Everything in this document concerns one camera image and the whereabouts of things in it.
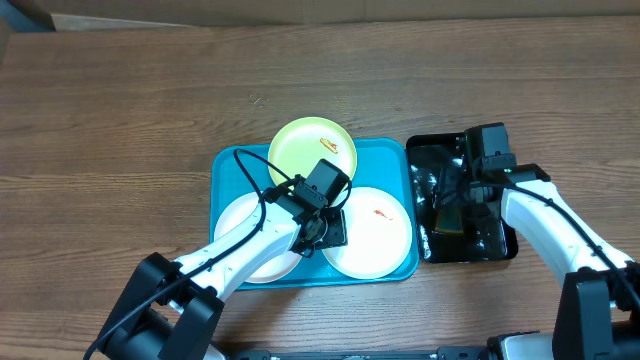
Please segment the green yellow scrubbing sponge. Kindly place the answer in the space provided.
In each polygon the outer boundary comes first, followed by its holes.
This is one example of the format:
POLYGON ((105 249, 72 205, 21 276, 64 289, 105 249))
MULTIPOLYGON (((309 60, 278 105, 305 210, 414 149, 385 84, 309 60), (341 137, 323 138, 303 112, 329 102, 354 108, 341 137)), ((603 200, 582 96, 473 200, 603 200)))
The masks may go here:
POLYGON ((443 235, 461 236, 464 224, 461 209, 456 206, 445 206, 436 210, 434 232, 443 235))

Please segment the light green round plate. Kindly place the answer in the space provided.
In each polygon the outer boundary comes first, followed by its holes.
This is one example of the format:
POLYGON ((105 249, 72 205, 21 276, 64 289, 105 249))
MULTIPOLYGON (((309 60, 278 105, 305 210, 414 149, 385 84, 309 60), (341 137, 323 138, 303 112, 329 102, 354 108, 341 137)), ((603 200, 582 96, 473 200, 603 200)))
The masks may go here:
POLYGON ((288 123, 274 136, 268 150, 268 161, 290 178, 307 177, 321 159, 354 178, 357 152, 353 139, 339 124, 322 117, 288 123))

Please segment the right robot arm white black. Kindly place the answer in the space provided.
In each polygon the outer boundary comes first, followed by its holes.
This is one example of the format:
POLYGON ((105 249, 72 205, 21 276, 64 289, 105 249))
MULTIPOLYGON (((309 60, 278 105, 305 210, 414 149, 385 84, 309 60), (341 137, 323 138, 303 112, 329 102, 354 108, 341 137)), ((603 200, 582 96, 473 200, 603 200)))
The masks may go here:
POLYGON ((488 358, 638 358, 638 262, 591 229, 538 165, 445 168, 435 204, 487 206, 531 244, 562 287, 552 333, 494 337, 488 358))

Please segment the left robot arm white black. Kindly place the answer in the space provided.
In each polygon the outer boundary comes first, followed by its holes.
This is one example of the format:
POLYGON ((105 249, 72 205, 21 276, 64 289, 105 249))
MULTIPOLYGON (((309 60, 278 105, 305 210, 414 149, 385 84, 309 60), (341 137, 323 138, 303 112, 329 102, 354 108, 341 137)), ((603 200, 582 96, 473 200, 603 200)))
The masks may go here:
POLYGON ((110 359, 213 359, 211 338, 226 300, 258 268, 291 250, 342 245, 341 206, 350 181, 291 179, 259 193, 245 220, 210 245, 174 261, 153 253, 135 269, 86 350, 110 359))

